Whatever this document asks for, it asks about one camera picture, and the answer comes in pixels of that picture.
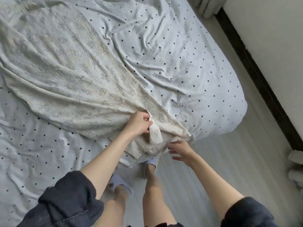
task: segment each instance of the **blanket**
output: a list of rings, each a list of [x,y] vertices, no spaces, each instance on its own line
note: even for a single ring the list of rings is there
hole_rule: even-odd
[[[135,158],[163,152],[190,133],[141,86],[76,9],[61,1],[0,7],[0,69],[7,86],[54,125],[97,139],[115,136],[131,113],[154,124],[126,149]]]

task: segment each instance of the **polka dot bed sheet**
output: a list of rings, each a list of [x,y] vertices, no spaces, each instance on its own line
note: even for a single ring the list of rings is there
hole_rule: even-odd
[[[82,12],[193,139],[232,131],[241,122],[247,103],[239,80],[187,0],[62,1]],[[0,75],[0,225],[16,226],[46,187],[83,167],[109,143],[39,118]],[[119,167],[147,158],[124,154]]]

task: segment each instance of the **bed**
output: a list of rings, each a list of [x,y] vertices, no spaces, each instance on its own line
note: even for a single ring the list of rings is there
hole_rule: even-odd
[[[86,17],[192,140],[230,132],[241,122],[247,103],[237,75],[187,0],[62,1]],[[0,75],[1,226],[17,225],[46,187],[80,169],[109,143],[40,118]],[[124,153],[118,167],[133,167],[149,157]]]

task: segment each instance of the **dark baseboard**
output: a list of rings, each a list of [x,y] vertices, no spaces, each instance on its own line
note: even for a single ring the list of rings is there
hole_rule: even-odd
[[[232,25],[223,8],[221,8],[218,14],[216,14],[216,19],[221,25],[221,28],[225,32],[229,42],[236,51],[239,59],[247,70],[258,91],[260,92],[267,107],[271,111],[279,127],[284,133],[291,148],[303,151],[303,141],[300,135],[294,128],[293,124],[290,122],[289,117],[286,115],[284,109],[282,108],[281,104],[279,103],[278,99],[276,98],[274,92],[270,88],[257,64],[252,59],[252,56],[245,48],[245,45],[243,44],[239,34]]]

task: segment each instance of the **wall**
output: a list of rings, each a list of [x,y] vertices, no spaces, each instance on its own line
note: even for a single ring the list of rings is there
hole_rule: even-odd
[[[303,138],[303,0],[227,0],[224,10]]]

